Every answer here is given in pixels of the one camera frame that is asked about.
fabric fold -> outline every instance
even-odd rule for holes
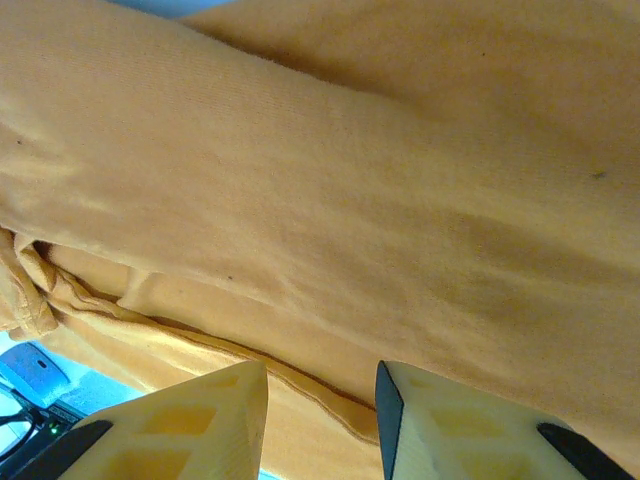
[[[240,0],[181,21],[0,1],[3,328],[144,389],[264,358],[285,477],[379,478],[380,359],[639,471],[636,8]]]

black edge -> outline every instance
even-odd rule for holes
[[[57,480],[112,426],[107,420],[97,420],[69,430],[11,480]]]
[[[378,363],[376,377],[376,414],[384,479],[391,480],[398,452],[404,402],[384,362]]]
[[[542,435],[587,480],[635,480],[586,437],[553,423],[538,424]]]

orange fabric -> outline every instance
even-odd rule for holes
[[[381,358],[640,473],[637,4],[182,23],[0,1],[3,328],[148,390],[266,360],[264,467],[292,479],[381,478]]]

orange cloth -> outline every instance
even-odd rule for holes
[[[636,3],[182,23],[0,0],[4,329],[146,390],[265,360],[263,467],[291,479],[381,478],[379,359],[640,473]]]

blue object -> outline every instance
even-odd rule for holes
[[[380,362],[376,376],[376,414],[385,480],[393,478],[403,411],[402,395],[400,395],[389,369],[384,362]]]
[[[229,0],[110,0],[112,3],[164,18],[193,15]]]
[[[0,355],[0,375],[34,405],[47,408],[71,386],[67,376],[30,343]]]

